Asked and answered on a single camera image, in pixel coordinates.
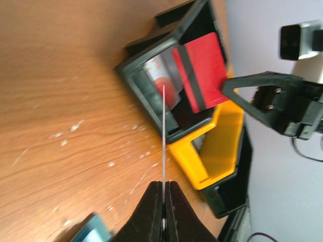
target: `black cable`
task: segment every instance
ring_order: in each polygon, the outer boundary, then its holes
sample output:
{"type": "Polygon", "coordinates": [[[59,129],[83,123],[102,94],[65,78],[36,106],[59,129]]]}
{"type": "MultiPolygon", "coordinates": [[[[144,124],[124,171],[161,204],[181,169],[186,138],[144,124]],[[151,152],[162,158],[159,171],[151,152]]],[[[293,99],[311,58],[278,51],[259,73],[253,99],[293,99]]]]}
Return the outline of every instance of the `black cable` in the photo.
{"type": "Polygon", "coordinates": [[[302,156],[302,157],[304,157],[304,158],[307,158],[307,159],[309,159],[309,160],[314,160],[314,161],[318,161],[318,162],[323,162],[323,160],[315,159],[315,158],[312,158],[312,157],[309,157],[309,156],[306,156],[306,155],[302,154],[302,153],[299,151],[299,149],[297,148],[295,140],[296,140],[296,137],[292,137],[292,138],[291,138],[291,143],[292,143],[292,147],[293,147],[294,151],[295,151],[298,155],[300,155],[300,156],[302,156]]]}
{"type": "Polygon", "coordinates": [[[250,242],[253,237],[258,236],[258,235],[267,237],[267,238],[271,239],[274,242],[278,242],[278,240],[276,240],[275,238],[271,237],[269,234],[262,233],[262,232],[253,233],[251,236],[249,236],[249,238],[247,239],[247,242],[250,242]]]}

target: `black stripe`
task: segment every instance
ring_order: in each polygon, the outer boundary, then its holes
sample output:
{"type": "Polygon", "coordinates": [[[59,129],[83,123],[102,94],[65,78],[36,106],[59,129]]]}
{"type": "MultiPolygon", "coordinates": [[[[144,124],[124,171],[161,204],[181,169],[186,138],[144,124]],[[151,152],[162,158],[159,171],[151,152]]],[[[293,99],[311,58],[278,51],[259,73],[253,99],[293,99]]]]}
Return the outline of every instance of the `black stripe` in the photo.
{"type": "Polygon", "coordinates": [[[198,109],[200,111],[205,110],[206,106],[205,106],[205,102],[204,102],[204,99],[203,99],[203,95],[201,93],[200,87],[198,86],[197,78],[196,78],[196,75],[194,73],[192,64],[190,62],[188,52],[187,52],[184,45],[179,46],[177,49],[178,49],[178,53],[180,54],[184,69],[186,71],[188,81],[191,84],[191,88],[192,88],[192,91],[194,93],[194,97],[195,97],[198,109]]]}

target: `black compartment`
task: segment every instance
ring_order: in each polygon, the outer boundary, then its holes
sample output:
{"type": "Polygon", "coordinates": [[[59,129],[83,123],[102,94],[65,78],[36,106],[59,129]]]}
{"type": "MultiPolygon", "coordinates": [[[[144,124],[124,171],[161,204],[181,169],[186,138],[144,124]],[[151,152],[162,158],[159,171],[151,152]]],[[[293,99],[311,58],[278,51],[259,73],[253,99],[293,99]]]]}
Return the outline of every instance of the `black compartment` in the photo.
{"type": "MultiPolygon", "coordinates": [[[[168,48],[175,48],[212,32],[219,38],[226,63],[227,58],[210,0],[186,2],[156,15],[155,19],[156,27],[153,31],[126,46],[129,58],[118,65],[116,71],[130,86],[162,133],[162,98],[145,73],[144,63],[168,48]]],[[[214,108],[193,113],[184,90],[180,96],[181,101],[175,108],[171,111],[167,108],[167,143],[179,140],[212,120],[214,108]]]]}
{"type": "Polygon", "coordinates": [[[201,190],[216,218],[227,216],[246,205],[251,161],[252,146],[247,128],[244,126],[236,176],[201,190]]]}

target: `white wall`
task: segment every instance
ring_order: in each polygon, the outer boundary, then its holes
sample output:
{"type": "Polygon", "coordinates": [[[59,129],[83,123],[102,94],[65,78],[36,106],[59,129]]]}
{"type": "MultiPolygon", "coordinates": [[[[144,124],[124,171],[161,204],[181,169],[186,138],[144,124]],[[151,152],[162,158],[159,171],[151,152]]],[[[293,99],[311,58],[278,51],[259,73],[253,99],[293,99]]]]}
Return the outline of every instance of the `white wall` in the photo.
{"type": "MultiPolygon", "coordinates": [[[[294,63],[279,59],[280,27],[323,19],[323,0],[227,0],[227,7],[236,76],[290,73],[294,63]]],[[[266,232],[279,242],[322,242],[323,163],[299,157],[287,137],[249,116],[247,122],[254,147],[249,185],[253,232],[266,232]]],[[[315,135],[298,143],[304,153],[323,159],[319,140],[315,135]]]]}

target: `wooden table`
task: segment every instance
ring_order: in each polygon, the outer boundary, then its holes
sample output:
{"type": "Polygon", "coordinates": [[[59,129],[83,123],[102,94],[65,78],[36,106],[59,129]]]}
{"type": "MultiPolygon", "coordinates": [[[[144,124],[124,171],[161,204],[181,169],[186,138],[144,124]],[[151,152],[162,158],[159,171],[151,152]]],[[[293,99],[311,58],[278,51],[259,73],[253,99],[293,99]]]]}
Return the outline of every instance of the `wooden table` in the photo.
{"type": "MultiPolygon", "coordinates": [[[[161,180],[161,139],[113,67],[183,0],[4,1],[0,7],[0,240],[66,241],[99,213],[128,220],[161,180]]],[[[225,1],[214,1],[228,46],[225,1]]],[[[168,155],[200,220],[216,220],[168,155]]]]}

